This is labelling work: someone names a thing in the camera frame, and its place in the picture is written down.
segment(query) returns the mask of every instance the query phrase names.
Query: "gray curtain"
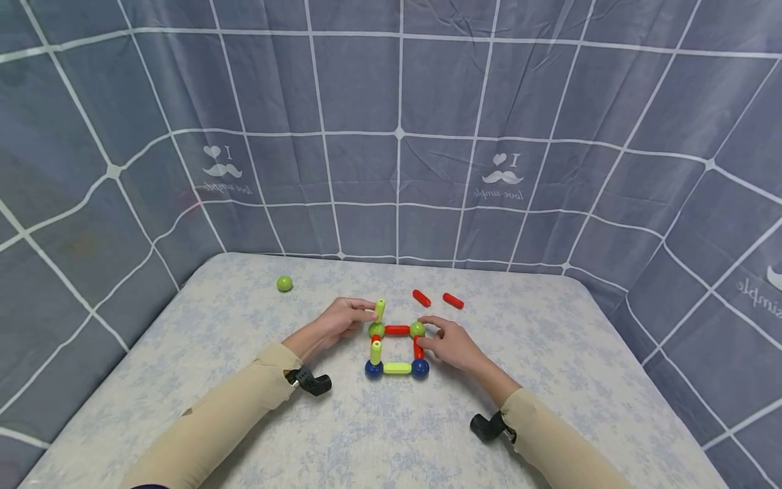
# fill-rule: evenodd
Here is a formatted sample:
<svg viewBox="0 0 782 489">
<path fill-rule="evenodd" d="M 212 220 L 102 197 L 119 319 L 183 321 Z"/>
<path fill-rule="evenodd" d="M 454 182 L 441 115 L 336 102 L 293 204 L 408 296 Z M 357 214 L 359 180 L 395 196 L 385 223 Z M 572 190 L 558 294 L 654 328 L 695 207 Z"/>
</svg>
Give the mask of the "gray curtain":
<svg viewBox="0 0 782 489">
<path fill-rule="evenodd" d="M 727 483 L 782 485 L 778 0 L 0 23 L 0 485 L 225 251 L 579 280 Z"/>
</svg>

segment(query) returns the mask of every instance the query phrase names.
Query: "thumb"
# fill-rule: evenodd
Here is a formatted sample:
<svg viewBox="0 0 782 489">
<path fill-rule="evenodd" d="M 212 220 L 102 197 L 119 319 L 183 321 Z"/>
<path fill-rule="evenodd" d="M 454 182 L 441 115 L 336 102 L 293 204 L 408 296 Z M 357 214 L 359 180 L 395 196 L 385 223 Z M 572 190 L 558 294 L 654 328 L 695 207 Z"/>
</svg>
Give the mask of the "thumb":
<svg viewBox="0 0 782 489">
<path fill-rule="evenodd" d="M 374 311 L 365 311 L 363 309 L 353 309 L 350 312 L 351 321 L 368 322 L 374 321 L 378 318 L 378 315 Z"/>
<path fill-rule="evenodd" d="M 425 337 L 418 338 L 419 347 L 423 348 L 424 350 L 434 351 L 435 353 L 437 353 L 435 349 L 437 348 L 437 344 L 439 342 L 440 342 L 440 338 L 425 338 Z"/>
</svg>

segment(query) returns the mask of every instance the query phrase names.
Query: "loose green ball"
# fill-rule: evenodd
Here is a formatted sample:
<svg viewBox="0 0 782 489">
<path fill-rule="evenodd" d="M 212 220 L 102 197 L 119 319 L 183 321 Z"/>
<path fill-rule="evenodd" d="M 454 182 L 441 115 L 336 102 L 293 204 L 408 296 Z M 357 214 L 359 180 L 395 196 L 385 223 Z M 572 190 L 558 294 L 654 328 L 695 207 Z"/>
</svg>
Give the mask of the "loose green ball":
<svg viewBox="0 0 782 489">
<path fill-rule="evenodd" d="M 416 336 L 426 336 L 426 326 L 418 321 L 410 325 L 410 338 L 415 338 Z"/>
<path fill-rule="evenodd" d="M 277 290 L 280 292 L 288 292 L 293 288 L 293 279 L 290 277 L 283 275 L 279 279 L 277 279 Z"/>
</svg>

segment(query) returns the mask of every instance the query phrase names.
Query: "mattress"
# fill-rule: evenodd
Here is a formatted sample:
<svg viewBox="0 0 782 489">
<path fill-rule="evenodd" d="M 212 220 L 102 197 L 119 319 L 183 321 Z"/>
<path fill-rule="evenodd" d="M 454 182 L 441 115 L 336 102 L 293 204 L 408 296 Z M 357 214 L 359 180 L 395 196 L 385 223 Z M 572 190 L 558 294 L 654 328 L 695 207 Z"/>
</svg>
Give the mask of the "mattress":
<svg viewBox="0 0 782 489">
<path fill-rule="evenodd" d="M 280 275 L 292 277 L 292 291 L 277 291 Z M 446 292 L 464 309 L 446 304 Z M 218 255 L 191 277 L 22 487 L 115 487 L 187 407 L 336 296 L 384 298 L 388 324 L 424 312 L 460 322 L 635 487 L 725 487 L 574 279 L 240 253 Z M 542 487 L 504 437 L 484 444 L 470 431 L 473 415 L 497 410 L 479 386 L 437 360 L 425 380 L 371 382 L 369 343 L 361 334 L 322 355 L 314 371 L 331 376 L 332 391 L 296 391 L 204 487 Z M 384 341 L 383 358 L 411 361 L 411 342 Z"/>
</svg>

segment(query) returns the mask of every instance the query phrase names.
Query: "green ball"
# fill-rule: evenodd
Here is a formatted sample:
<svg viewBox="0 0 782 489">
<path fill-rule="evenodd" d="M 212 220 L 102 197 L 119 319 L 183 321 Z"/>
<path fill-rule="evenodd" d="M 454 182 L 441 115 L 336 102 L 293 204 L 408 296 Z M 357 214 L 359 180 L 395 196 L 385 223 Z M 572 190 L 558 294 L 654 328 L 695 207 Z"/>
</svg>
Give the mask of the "green ball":
<svg viewBox="0 0 782 489">
<path fill-rule="evenodd" d="M 410 337 L 415 338 L 416 336 L 426 336 L 426 326 L 418 321 L 410 325 Z"/>
<path fill-rule="evenodd" d="M 373 322 L 369 325 L 369 337 L 372 338 L 374 335 L 378 335 L 381 338 L 386 334 L 386 327 L 382 325 L 379 322 Z"/>
<path fill-rule="evenodd" d="M 280 292 L 288 292 L 293 288 L 293 279 L 290 277 L 283 275 L 279 279 L 277 279 L 277 290 Z"/>
</svg>

